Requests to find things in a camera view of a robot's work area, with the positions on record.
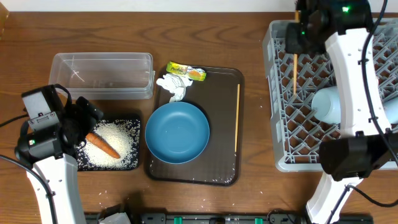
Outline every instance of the blue bowl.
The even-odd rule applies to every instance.
[[[151,153],[171,164],[189,162],[205,149],[210,136],[206,116],[189,103],[167,103],[149,118],[145,140]]]

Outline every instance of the wooden chopstick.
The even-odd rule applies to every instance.
[[[299,12],[296,10],[294,19],[299,22]],[[296,97],[297,92],[297,54],[293,55],[293,96]]]
[[[238,147],[238,122],[239,122],[239,96],[241,85],[238,84],[238,96],[236,97],[236,125],[235,125],[235,152]]]

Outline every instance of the green light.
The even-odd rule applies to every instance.
[[[342,7],[342,10],[343,10],[343,12],[348,12],[348,11],[349,11],[349,9],[350,9],[350,7],[349,7],[349,6],[344,6],[344,7]]]

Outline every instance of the cable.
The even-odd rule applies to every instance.
[[[54,207],[54,202],[52,201],[52,192],[49,189],[49,187],[45,184],[44,180],[37,175],[33,170],[31,170],[30,168],[26,167],[24,164],[21,164],[20,162],[11,159],[10,157],[4,156],[4,155],[0,155],[0,159],[4,159],[5,161],[11,162],[23,169],[25,169],[27,172],[29,172],[30,174],[32,174],[43,186],[45,193],[47,194],[47,199],[49,200],[49,204],[50,204],[50,212],[51,212],[51,218],[52,218],[52,223],[56,224],[57,223],[57,216],[55,215],[55,207]]]
[[[360,195],[362,195],[366,200],[370,201],[372,204],[377,205],[379,207],[392,208],[392,207],[395,207],[395,206],[398,205],[398,200],[396,200],[395,202],[392,202],[392,203],[381,203],[381,202],[378,202],[378,201],[374,200],[373,198],[371,198],[367,194],[365,194],[362,190],[359,190],[358,188],[356,188],[356,187],[354,187],[352,185],[347,185],[344,188],[343,193],[340,195],[340,198],[338,199],[337,204],[335,205],[333,210],[330,212],[330,216],[329,216],[328,221],[326,222],[326,224],[330,224],[332,217],[335,215],[335,212],[337,211],[337,208],[340,206],[341,201],[343,201],[343,198],[345,197],[347,192],[349,192],[350,189],[354,189],[356,192],[358,192]]]
[[[380,24],[381,19],[384,16],[384,12],[386,11],[386,7],[387,7],[387,0],[384,0],[383,5],[381,7],[381,12],[380,15],[377,19],[377,21],[374,23],[371,31],[369,32],[368,37],[366,38],[365,44],[363,46],[363,50],[362,50],[362,57],[361,57],[361,67],[362,67],[362,76],[363,76],[363,85],[365,87],[365,94],[366,94],[366,99],[368,101],[368,106],[369,106],[369,112],[371,114],[371,120],[373,121],[374,126],[376,127],[377,131],[379,132],[383,143],[386,145],[386,147],[388,148],[388,151],[391,153],[392,158],[395,160],[397,167],[398,167],[398,157],[397,154],[392,150],[391,145],[389,144],[387,138],[384,135],[384,132],[382,131],[382,129],[380,128],[379,122],[377,121],[377,117],[376,114],[374,113],[374,109],[373,109],[373,103],[372,103],[372,99],[371,99],[371,95],[369,92],[369,86],[368,86],[368,77],[366,75],[366,52],[369,46],[369,43],[371,41],[372,36],[374,35],[376,28],[378,27],[378,25]]]
[[[354,189],[356,192],[358,192],[359,194],[361,194],[364,198],[366,198],[366,200],[370,201],[372,204],[375,204],[379,207],[383,207],[383,208],[392,208],[398,205],[398,200],[396,200],[395,202],[392,203],[380,203],[376,200],[374,200],[373,198],[371,198],[370,196],[368,196],[367,194],[365,194],[362,190],[359,190],[358,188],[352,186],[352,185],[348,185],[348,188]]]
[[[5,125],[7,125],[7,124],[9,124],[9,123],[11,123],[11,122],[13,122],[13,121],[16,121],[16,120],[21,119],[21,118],[26,118],[26,117],[28,117],[28,114],[24,114],[24,115],[20,115],[18,117],[12,118],[12,119],[4,122],[4,123],[1,123],[0,124],[0,128],[5,126]]]
[[[69,108],[72,105],[72,96],[70,94],[70,92],[63,86],[61,86],[60,84],[54,84],[55,88],[59,88],[61,90],[63,90],[65,93],[67,93],[68,98],[67,98],[67,103],[65,104],[65,108]]]
[[[292,220],[292,218],[289,216],[289,214],[286,214],[287,218],[289,219],[289,221],[294,224],[295,222]]]
[[[21,125],[21,129],[19,130],[19,137],[22,137],[27,134],[27,131],[29,130],[29,123],[28,121],[23,122]]]

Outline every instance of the snack package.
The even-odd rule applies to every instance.
[[[180,65],[175,62],[169,62],[166,71],[190,78],[196,81],[203,81],[206,78],[206,72],[200,68],[192,68],[188,65]]]

